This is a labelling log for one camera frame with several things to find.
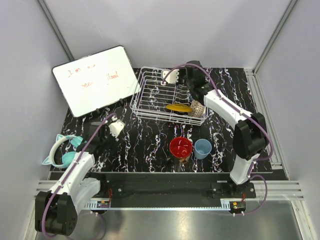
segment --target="gray wall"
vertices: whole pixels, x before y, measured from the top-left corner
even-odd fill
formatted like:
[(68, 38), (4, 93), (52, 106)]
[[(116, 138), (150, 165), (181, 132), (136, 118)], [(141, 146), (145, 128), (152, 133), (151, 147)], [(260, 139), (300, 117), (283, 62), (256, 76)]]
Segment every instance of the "gray wall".
[(258, 72), (290, 178), (320, 237), (320, 2), (301, 0)]
[(289, 0), (45, 0), (75, 58), (123, 45), (134, 67), (253, 68)]
[(0, 238), (21, 240), (67, 113), (51, 73), (67, 58), (35, 0), (2, 0), (0, 26)]

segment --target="cat ear headphones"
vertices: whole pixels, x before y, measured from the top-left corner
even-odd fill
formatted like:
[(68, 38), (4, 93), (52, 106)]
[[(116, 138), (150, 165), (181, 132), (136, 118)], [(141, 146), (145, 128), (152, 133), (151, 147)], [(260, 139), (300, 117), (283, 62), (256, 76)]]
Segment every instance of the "cat ear headphones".
[(76, 135), (67, 135), (63, 136), (61, 134), (58, 134), (55, 139), (55, 144), (52, 146), (49, 156), (43, 161), (42, 165), (52, 165), (55, 168), (59, 169), (66, 169), (69, 167), (69, 165), (72, 163), (72, 161), (75, 158), (76, 152), (75, 151), (70, 151), (65, 153), (62, 156), (62, 164), (56, 164), (55, 163), (55, 153), (59, 146), (64, 143), (65, 141), (70, 141), (70, 144), (77, 148), (83, 141), (83, 138), (81, 136), (76, 136)]

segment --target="gray floor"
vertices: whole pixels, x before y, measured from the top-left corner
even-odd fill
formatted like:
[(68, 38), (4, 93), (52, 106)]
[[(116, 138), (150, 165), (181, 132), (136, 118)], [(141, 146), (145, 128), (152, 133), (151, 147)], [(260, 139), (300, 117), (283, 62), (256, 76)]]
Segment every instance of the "gray floor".
[[(257, 202), (249, 202), (249, 209)], [(301, 240), (289, 202), (267, 202), (248, 216), (218, 215), (207, 211), (108, 211), (103, 214), (106, 234), (101, 240)], [(93, 215), (78, 219), (71, 235), (89, 240), (99, 231)], [(45, 240), (38, 233), (36, 240)], [(55, 240), (65, 240), (57, 236)]]

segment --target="dish rack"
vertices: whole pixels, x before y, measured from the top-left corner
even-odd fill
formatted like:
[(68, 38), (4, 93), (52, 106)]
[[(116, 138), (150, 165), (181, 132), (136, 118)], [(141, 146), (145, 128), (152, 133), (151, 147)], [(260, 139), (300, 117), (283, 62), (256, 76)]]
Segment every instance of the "dish rack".
[(188, 116), (187, 112), (177, 112), (166, 108), (169, 104), (188, 104), (192, 102), (191, 94), (186, 86), (163, 82), (162, 71), (168, 69), (143, 67), (140, 70), (130, 108), (141, 119), (167, 121), (170, 123), (191, 124), (200, 126), (208, 117), (205, 108), (201, 117)]

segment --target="blue cup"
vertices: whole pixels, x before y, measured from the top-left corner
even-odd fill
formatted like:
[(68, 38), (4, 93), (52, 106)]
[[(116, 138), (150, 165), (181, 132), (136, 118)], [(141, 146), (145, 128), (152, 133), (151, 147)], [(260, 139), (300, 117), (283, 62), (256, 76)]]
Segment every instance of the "blue cup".
[(211, 142), (206, 139), (199, 139), (194, 144), (194, 156), (197, 159), (204, 159), (211, 152)]

